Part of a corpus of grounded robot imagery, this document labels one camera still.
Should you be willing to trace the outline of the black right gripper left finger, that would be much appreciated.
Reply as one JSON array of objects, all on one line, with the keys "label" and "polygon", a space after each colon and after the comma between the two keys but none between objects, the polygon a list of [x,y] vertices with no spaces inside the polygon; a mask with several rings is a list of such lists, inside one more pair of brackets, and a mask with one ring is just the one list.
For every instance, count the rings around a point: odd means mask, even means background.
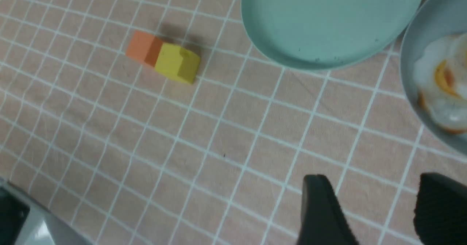
[{"label": "black right gripper left finger", "polygon": [[305,175],[297,245],[358,245],[332,184],[325,175]]}]

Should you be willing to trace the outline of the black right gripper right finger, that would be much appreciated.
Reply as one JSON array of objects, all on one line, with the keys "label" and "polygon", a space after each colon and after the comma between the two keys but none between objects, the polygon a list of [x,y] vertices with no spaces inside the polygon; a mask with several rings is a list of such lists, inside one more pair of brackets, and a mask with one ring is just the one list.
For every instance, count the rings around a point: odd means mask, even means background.
[{"label": "black right gripper right finger", "polygon": [[466,185],[437,172],[422,173],[413,223],[424,245],[465,245]]}]

